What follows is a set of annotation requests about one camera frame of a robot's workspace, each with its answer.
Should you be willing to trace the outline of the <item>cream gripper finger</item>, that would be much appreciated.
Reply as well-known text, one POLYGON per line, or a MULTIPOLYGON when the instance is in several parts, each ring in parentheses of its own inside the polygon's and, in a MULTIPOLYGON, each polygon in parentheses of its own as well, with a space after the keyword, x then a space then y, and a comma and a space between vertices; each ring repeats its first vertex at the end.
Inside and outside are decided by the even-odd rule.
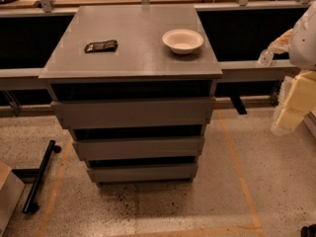
POLYGON ((273 116, 271 132, 277 136, 288 135, 302 123, 304 116, 295 110, 277 107, 273 116))
POLYGON ((291 34, 292 29, 283 33, 280 37, 270 43, 270 45, 268 46, 268 51, 274 54, 282 54, 288 52, 291 34))

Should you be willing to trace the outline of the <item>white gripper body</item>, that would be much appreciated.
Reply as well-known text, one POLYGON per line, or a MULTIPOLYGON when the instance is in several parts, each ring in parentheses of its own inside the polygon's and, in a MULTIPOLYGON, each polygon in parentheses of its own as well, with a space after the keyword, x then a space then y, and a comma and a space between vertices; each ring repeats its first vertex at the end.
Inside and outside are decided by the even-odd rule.
POLYGON ((292 109, 304 117, 316 107, 316 72, 308 71, 295 76, 285 98, 284 109, 292 109))

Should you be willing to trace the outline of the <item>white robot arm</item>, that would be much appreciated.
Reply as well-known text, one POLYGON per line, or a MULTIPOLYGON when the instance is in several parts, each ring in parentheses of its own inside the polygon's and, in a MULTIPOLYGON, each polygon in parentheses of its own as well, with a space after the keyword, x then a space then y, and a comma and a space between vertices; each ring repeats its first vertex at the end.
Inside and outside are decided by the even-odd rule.
POLYGON ((281 85, 280 100, 276 108, 273 134, 289 134, 302 123, 316 107, 316 2, 313 2, 302 17, 279 38, 268 51, 289 55, 289 61, 301 72, 281 85))

